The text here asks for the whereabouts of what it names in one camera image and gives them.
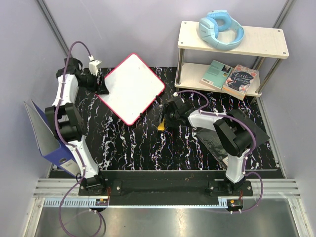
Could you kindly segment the yellow black whiteboard eraser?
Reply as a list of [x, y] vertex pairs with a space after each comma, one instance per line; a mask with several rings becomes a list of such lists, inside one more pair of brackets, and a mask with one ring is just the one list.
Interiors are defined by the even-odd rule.
[[158, 127], [157, 127], [157, 130], [158, 130], [159, 132], [165, 131], [165, 119], [164, 119], [164, 118], [159, 122], [159, 125], [158, 125]]

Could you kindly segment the pink framed whiteboard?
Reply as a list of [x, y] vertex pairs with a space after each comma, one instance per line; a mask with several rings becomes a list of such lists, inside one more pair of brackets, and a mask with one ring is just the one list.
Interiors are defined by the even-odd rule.
[[109, 94], [98, 95], [126, 125], [133, 125], [165, 89], [165, 84], [135, 53], [104, 77]]

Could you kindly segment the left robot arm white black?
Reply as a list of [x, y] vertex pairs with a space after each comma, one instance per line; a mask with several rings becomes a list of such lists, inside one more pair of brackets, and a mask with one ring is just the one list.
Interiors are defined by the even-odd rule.
[[51, 107], [45, 108], [49, 127], [55, 138], [71, 152], [79, 170], [75, 172], [80, 188], [89, 195], [103, 195], [108, 191], [107, 183], [97, 163], [93, 160], [85, 141], [86, 125], [75, 105], [78, 89], [98, 95], [108, 95], [101, 62], [89, 57], [88, 68], [76, 58], [65, 59], [65, 66], [56, 73], [58, 89]]

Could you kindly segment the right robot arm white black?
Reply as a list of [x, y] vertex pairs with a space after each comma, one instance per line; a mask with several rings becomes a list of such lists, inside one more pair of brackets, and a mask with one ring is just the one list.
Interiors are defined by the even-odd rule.
[[215, 131], [228, 154], [226, 177], [218, 190], [231, 196], [241, 191], [246, 158], [257, 147], [261, 129], [240, 109], [211, 113], [190, 108], [181, 97], [174, 97], [163, 105], [159, 122], [158, 130], [181, 125]]

